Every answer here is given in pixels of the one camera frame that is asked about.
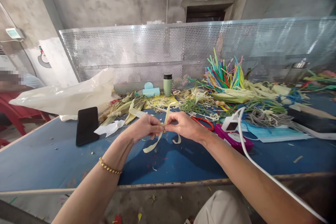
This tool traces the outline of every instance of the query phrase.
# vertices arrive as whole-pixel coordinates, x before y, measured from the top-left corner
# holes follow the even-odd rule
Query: black smartphone
[[[94,133],[98,128],[97,107],[87,108],[78,111],[76,146],[91,143],[99,139],[99,135]]]

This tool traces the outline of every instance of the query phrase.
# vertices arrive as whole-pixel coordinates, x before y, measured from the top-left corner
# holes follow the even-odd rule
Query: wooden table edge
[[[302,179],[312,177],[332,177],[336,176],[334,172],[323,173],[298,173],[298,174],[284,174],[274,175],[274,177],[280,181],[287,179]],[[171,183],[152,183],[152,184],[136,184],[136,185],[119,185],[117,190],[151,190],[151,189],[169,189],[185,186],[219,186],[232,184],[229,178],[212,179],[212,180],[200,180],[200,181],[186,181],[186,182],[171,182]],[[0,195],[28,195],[28,194],[67,194],[72,193],[75,188],[64,189],[42,189],[42,190],[26,190],[26,191],[9,191],[0,192]]]

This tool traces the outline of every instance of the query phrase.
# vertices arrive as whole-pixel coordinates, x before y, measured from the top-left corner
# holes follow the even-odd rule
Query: table surface
[[[317,109],[336,115],[336,103],[328,95],[311,95]],[[164,121],[165,113],[157,116]],[[76,147],[76,121],[59,118],[44,124],[11,145],[0,149],[0,194],[70,192],[93,168],[124,127],[109,137]],[[149,138],[133,146],[123,174],[121,188],[169,187],[182,184],[229,181],[218,163],[200,145],[176,133],[164,133],[157,152],[142,149],[153,144]],[[308,139],[277,143],[253,141],[252,159],[278,177],[331,174],[336,141]],[[303,158],[293,163],[299,156]]]

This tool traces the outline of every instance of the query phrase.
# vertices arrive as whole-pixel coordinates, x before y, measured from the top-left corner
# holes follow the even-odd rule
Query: scissors
[[[191,119],[193,119],[195,122],[197,122],[198,124],[202,125],[204,128],[206,128],[207,130],[213,131],[214,130],[214,126],[211,122],[209,122],[207,119],[204,118],[200,118],[200,117],[190,117]],[[206,122],[207,124],[210,125],[210,128],[208,128],[207,126],[204,126],[202,123],[200,123],[199,121],[203,121]]]

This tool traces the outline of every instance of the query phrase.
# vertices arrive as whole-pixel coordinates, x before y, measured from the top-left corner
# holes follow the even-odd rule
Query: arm
[[[170,124],[175,120],[177,125]],[[249,160],[184,112],[171,113],[165,129],[202,144],[267,223],[318,223],[318,219]]]
[[[102,157],[112,169],[121,171],[134,143],[163,131],[161,122],[144,115],[123,131]],[[61,208],[53,223],[99,223],[118,185],[119,176],[97,163]]]

